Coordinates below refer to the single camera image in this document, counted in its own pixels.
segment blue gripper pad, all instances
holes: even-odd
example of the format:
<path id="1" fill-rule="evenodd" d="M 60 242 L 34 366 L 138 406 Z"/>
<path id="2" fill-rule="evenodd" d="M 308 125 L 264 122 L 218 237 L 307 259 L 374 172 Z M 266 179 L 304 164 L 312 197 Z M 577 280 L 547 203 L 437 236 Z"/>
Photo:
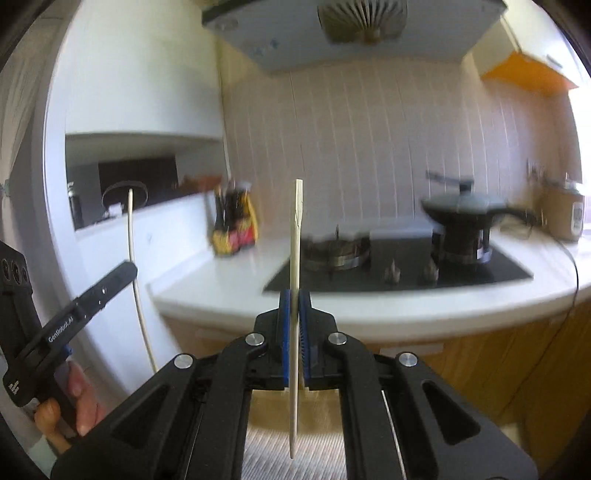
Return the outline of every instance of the blue gripper pad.
<path id="1" fill-rule="evenodd" d="M 310 292 L 300 290 L 298 298 L 300 315 L 300 356 L 304 375 L 304 385 L 310 381 L 310 338 L 308 334 L 308 312 L 311 308 Z"/>
<path id="2" fill-rule="evenodd" d="M 281 293 L 281 296 L 283 297 L 283 309 L 279 310 L 279 315 L 283 317 L 283 342 L 281 344 L 281 363 L 283 366 L 283 385 L 285 387 L 288 387 L 290 384 L 290 291 L 284 290 Z"/>

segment pan handle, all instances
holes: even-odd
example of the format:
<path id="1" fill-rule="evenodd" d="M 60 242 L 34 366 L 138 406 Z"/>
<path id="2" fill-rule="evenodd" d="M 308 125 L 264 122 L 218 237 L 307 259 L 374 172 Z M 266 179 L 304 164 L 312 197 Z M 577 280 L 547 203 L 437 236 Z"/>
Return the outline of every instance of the pan handle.
<path id="1" fill-rule="evenodd" d="M 474 186 L 474 179 L 451 179 L 431 170 L 427 170 L 427 179 L 446 185 L 458 185 L 460 187 L 460 193 L 470 193 Z"/>

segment range hood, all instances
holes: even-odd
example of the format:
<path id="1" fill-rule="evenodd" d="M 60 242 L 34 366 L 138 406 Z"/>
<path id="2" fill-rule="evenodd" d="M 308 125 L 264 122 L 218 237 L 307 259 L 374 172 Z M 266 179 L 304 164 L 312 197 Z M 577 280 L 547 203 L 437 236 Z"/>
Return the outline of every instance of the range hood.
<path id="1" fill-rule="evenodd" d="M 262 70 L 367 56 L 460 61 L 499 20 L 502 0 L 226 0 L 204 27 Z"/>

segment metal grate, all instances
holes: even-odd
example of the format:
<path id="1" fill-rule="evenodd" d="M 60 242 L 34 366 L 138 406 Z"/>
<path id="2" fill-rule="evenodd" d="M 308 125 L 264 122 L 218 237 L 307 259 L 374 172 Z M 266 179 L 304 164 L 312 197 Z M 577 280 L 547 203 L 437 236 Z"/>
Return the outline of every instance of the metal grate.
<path id="1" fill-rule="evenodd" d="M 331 43 L 373 45 L 398 38 L 407 22 L 407 0 L 353 0 L 318 7 Z"/>

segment pan lid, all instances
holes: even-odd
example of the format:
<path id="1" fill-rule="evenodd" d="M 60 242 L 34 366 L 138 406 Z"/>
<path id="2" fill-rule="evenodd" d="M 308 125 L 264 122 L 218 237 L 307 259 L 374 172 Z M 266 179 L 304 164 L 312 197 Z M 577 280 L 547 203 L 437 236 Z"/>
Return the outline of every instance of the pan lid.
<path id="1" fill-rule="evenodd" d="M 505 208 L 507 202 L 496 195 L 462 192 L 443 193 L 421 201 L 423 208 L 439 212 L 486 214 L 489 210 Z"/>

